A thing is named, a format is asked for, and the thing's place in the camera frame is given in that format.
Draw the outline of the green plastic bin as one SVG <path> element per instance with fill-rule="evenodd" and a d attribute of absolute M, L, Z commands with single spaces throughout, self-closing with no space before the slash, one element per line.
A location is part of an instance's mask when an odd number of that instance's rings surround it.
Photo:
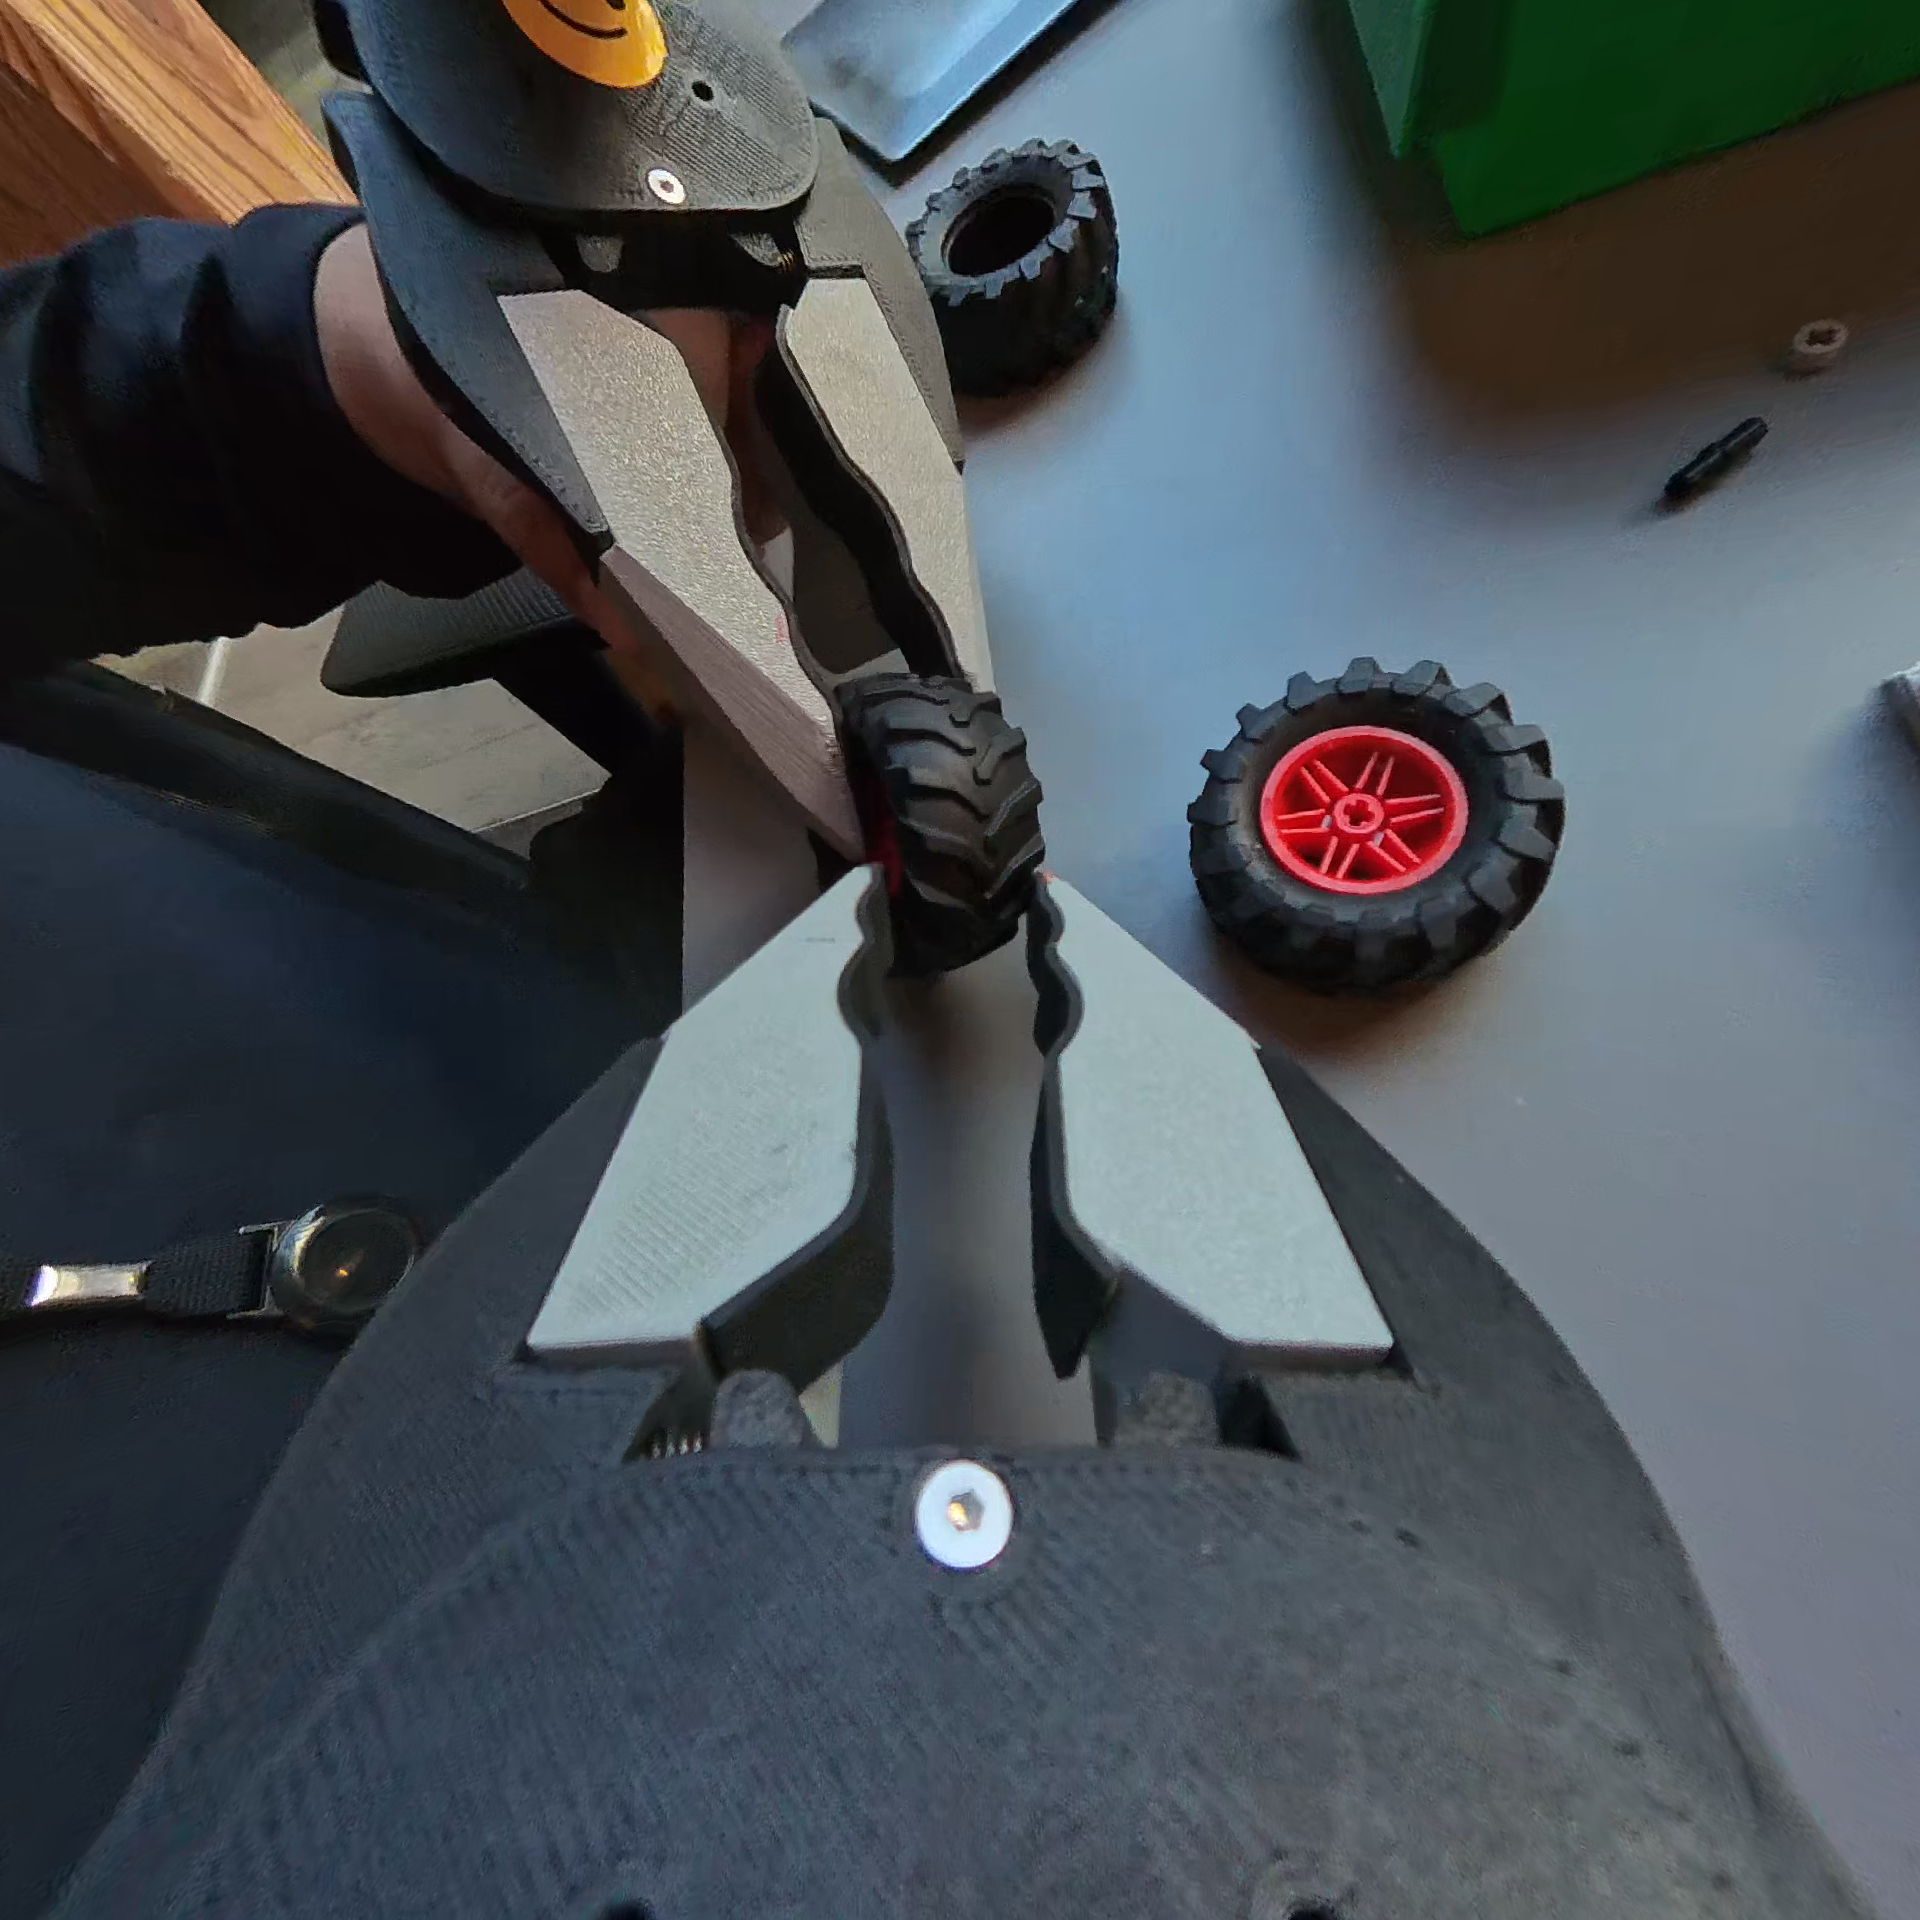
<path fill-rule="evenodd" d="M 1348 2 L 1388 148 L 1472 237 L 1914 81 L 1914 2 Z"/>

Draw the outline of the person's left forearm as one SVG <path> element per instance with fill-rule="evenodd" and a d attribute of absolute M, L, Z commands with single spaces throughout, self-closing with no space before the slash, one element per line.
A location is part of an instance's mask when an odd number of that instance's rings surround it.
<path fill-rule="evenodd" d="M 327 207 L 138 220 L 4 271 L 4 682 L 517 569 L 332 396 L 316 277 L 361 221 Z"/>

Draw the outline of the grey flat panel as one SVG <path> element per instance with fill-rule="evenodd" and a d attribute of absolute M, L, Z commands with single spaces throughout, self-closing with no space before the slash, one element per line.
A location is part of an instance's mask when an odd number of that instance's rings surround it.
<path fill-rule="evenodd" d="M 782 37 L 814 108 L 877 161 L 926 147 L 1073 2 L 820 2 Z"/>

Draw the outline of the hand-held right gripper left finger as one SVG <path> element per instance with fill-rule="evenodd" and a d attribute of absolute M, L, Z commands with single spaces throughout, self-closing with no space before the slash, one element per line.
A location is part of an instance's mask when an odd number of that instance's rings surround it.
<path fill-rule="evenodd" d="M 559 1368 L 812 1388 L 894 1275 L 894 1153 L 871 1049 L 894 951 L 854 869 L 674 1021 L 528 1327 Z"/>

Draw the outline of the person's left hand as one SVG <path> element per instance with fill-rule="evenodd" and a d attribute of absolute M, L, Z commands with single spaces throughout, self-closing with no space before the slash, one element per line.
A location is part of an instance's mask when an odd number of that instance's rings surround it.
<path fill-rule="evenodd" d="M 432 400 L 400 348 L 361 224 L 319 257 L 313 314 L 327 386 L 352 432 L 404 481 L 444 496 L 498 537 L 607 645 L 614 680 L 658 722 L 679 699 L 658 661 L 601 593 L 565 520 Z"/>

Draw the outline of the black rubber toy tire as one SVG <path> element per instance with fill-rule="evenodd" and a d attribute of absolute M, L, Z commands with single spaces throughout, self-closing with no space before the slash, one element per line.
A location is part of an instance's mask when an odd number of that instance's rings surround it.
<path fill-rule="evenodd" d="M 1118 300 L 1113 192 L 1069 139 L 1028 139 L 957 171 L 905 228 L 961 399 L 998 399 L 1071 365 Z"/>
<path fill-rule="evenodd" d="M 881 672 L 832 695 L 854 817 L 886 807 L 902 853 L 894 968 L 942 976 L 1013 941 L 1045 857 L 1042 785 L 998 695 Z"/>
<path fill-rule="evenodd" d="M 1260 792 L 1285 749 L 1359 724 L 1430 744 L 1469 793 L 1464 848 L 1402 896 L 1312 892 L 1256 842 Z M 1522 724 L 1498 685 L 1458 683 L 1430 659 L 1390 669 L 1357 656 L 1332 676 L 1301 672 L 1273 704 L 1241 707 L 1202 768 L 1185 820 L 1208 920 L 1261 972 L 1325 996 L 1421 987 L 1496 949 L 1541 900 L 1567 826 L 1545 731 Z"/>

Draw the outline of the wooden beam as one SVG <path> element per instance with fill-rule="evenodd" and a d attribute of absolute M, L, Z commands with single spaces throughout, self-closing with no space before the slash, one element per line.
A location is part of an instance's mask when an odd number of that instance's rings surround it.
<path fill-rule="evenodd" d="M 192 2 L 1 5 L 1 263 L 164 218 L 352 204 L 327 147 Z"/>

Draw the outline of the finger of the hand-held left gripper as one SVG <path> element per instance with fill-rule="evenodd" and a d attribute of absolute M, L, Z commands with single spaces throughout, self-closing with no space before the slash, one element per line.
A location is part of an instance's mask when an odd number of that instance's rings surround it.
<path fill-rule="evenodd" d="M 610 531 L 599 586 L 676 719 L 700 722 L 839 857 L 865 842 L 826 699 L 750 551 L 729 449 L 734 330 L 590 293 L 498 303 Z"/>
<path fill-rule="evenodd" d="M 812 279 L 782 312 L 773 407 L 800 499 L 847 551 L 886 648 L 992 690 L 961 467 L 865 279 Z"/>

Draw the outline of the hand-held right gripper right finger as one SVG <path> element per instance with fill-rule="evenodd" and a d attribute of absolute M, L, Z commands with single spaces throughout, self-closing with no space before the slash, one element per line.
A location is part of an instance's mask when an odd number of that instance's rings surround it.
<path fill-rule="evenodd" d="M 1078 889 L 1042 879 L 1031 906 L 1031 1264 L 1056 1379 L 1380 1364 L 1394 1335 L 1260 1045 Z"/>

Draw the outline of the small black connector pin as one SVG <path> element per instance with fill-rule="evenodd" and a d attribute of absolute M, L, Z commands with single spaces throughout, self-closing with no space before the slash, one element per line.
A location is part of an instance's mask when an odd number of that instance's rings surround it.
<path fill-rule="evenodd" d="M 1711 443 L 1686 457 L 1663 481 L 1660 493 L 1662 513 L 1680 513 L 1693 500 L 1721 488 L 1730 476 L 1738 473 L 1768 434 L 1768 420 L 1762 417 L 1742 418 L 1736 425 L 1719 434 Z"/>

